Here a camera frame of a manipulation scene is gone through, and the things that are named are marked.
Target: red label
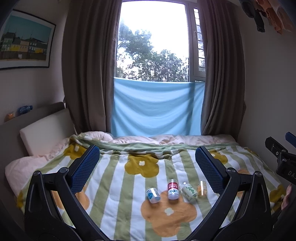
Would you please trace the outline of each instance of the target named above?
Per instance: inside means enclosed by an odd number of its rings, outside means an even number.
[[[168,184],[168,190],[172,189],[172,188],[176,188],[178,189],[178,183],[169,183]]]

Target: framed picture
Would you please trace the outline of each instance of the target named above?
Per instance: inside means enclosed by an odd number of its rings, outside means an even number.
[[[0,30],[0,70],[49,67],[56,25],[13,10]]]

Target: blanket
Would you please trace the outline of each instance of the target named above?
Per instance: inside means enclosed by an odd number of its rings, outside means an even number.
[[[195,161],[197,146],[185,144],[115,144],[82,133],[73,135],[65,148],[39,170],[45,174],[69,167],[91,144],[100,148],[100,160],[76,198],[112,240],[183,240],[199,225],[218,199],[218,194],[207,183],[207,196],[195,202],[188,202],[182,194],[177,201],[168,200],[169,179],[176,179],[179,183],[189,182],[196,188],[200,180],[206,180]],[[255,153],[237,143],[207,145],[206,148],[225,167],[233,167],[239,173],[261,171],[271,212],[281,206],[285,190]],[[29,183],[30,180],[17,198],[17,205],[23,212]],[[160,193],[159,203],[151,204],[146,198],[146,190],[152,187]],[[57,192],[53,191],[52,194],[63,220],[73,226]],[[231,222],[241,197],[242,193],[238,193],[222,226]]]

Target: green foliage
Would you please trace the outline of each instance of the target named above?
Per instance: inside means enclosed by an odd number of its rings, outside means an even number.
[[[116,76],[158,82],[188,82],[188,58],[184,62],[166,49],[157,53],[150,39],[150,32],[137,30],[133,33],[124,22],[120,23]]]

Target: light blue fabric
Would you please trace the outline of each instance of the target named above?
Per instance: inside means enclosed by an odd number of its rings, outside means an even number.
[[[205,83],[164,83],[115,78],[112,134],[200,135]]]

